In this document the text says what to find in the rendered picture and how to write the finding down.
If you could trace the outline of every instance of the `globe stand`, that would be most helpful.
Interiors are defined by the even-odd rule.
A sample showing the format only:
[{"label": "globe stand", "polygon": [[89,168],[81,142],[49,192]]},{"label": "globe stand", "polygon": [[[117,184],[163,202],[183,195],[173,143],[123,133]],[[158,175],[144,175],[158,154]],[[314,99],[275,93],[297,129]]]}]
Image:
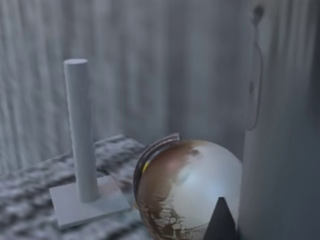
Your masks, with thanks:
[{"label": "globe stand", "polygon": [[236,224],[224,197],[219,197],[203,240],[237,240]]},{"label": "globe stand", "polygon": [[49,189],[60,229],[131,209],[111,176],[97,179],[87,65],[85,59],[64,62],[76,183]]}]

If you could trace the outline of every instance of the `wood grain wall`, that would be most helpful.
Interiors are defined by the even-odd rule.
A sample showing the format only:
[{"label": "wood grain wall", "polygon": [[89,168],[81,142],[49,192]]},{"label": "wood grain wall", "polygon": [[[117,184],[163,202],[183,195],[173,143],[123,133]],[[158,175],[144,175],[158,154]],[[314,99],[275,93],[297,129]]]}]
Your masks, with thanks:
[{"label": "wood grain wall", "polygon": [[71,147],[63,60],[87,58],[95,140],[172,132],[242,156],[244,0],[1,0],[0,174]]}]

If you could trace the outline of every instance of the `dark cone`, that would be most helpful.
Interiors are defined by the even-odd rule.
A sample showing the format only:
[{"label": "dark cone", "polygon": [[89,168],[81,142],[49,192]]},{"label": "dark cone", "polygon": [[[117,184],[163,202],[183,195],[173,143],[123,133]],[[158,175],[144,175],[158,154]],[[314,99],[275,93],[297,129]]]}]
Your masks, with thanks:
[{"label": "dark cone", "polygon": [[203,240],[237,240],[236,224],[224,197],[219,197]]}]

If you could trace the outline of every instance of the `square base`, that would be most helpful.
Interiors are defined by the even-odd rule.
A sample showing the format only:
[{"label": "square base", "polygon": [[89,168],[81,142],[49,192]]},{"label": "square base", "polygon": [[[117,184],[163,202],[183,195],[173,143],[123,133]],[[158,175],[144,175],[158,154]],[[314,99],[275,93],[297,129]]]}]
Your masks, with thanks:
[{"label": "square base", "polygon": [[93,222],[132,208],[111,176],[99,177],[97,182],[100,196],[89,203],[80,202],[76,183],[49,189],[60,229]]}]

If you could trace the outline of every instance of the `globe sphere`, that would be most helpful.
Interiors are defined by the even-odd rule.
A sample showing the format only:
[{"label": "globe sphere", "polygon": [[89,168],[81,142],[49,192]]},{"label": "globe sphere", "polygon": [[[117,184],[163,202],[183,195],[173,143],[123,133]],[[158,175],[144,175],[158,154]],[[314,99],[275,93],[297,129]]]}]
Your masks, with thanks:
[{"label": "globe sphere", "polygon": [[237,223],[242,164],[227,149],[179,141],[157,154],[141,176],[137,207],[154,240],[203,240],[219,197]]}]

